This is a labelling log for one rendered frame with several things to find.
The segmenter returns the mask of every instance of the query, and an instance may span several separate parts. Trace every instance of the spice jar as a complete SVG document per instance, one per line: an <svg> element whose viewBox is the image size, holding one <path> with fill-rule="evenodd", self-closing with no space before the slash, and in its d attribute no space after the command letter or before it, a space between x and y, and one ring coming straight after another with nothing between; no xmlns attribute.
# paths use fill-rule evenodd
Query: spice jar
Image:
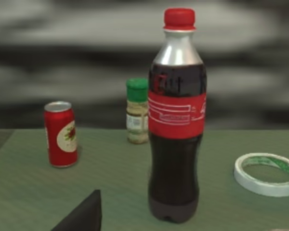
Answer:
<svg viewBox="0 0 289 231"><path fill-rule="evenodd" d="M134 144L148 142L148 80L131 78L126 82L126 128L128 141Z"/></svg>

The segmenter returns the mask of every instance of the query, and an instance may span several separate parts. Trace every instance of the cola bottle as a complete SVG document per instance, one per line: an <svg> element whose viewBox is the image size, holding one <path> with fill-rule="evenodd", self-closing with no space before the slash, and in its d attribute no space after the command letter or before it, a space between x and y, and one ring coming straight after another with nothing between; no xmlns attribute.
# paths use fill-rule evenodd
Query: cola bottle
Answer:
<svg viewBox="0 0 289 231"><path fill-rule="evenodd" d="M195 12L170 8L166 40L149 72L152 169L149 206L161 220L182 223L195 213L197 156L206 112L206 68L192 43Z"/></svg>

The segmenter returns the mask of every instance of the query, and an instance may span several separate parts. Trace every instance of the green jar cap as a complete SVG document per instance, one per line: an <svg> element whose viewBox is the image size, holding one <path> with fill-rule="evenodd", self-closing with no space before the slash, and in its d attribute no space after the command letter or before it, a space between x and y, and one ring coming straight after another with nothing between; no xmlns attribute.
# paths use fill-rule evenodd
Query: green jar cap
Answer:
<svg viewBox="0 0 289 231"><path fill-rule="evenodd" d="M126 81L126 87L128 101L142 103L148 100L147 78L130 78Z"/></svg>

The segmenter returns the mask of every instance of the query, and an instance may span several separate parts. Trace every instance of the red can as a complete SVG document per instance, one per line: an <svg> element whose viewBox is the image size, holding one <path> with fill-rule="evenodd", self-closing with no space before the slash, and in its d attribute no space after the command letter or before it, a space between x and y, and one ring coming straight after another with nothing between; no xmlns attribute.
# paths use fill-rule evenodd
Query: red can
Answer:
<svg viewBox="0 0 289 231"><path fill-rule="evenodd" d="M54 167L73 165L78 153L71 103L57 101L45 105L44 117L50 164Z"/></svg>

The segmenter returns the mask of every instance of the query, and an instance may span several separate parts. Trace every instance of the green tablecloth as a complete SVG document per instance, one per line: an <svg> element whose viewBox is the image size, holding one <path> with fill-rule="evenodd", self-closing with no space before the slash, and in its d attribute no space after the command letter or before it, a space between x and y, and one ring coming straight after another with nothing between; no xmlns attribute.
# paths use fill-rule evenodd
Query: green tablecloth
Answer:
<svg viewBox="0 0 289 231"><path fill-rule="evenodd" d="M49 231L94 189L102 190L102 231L289 229L289 197L251 193L233 178L250 152L289 157L289 131L207 131L199 156L200 203L185 224L156 220L147 206L149 144L125 131L78 129L79 163L49 165L44 130L17 130L0 149L0 231Z"/></svg>

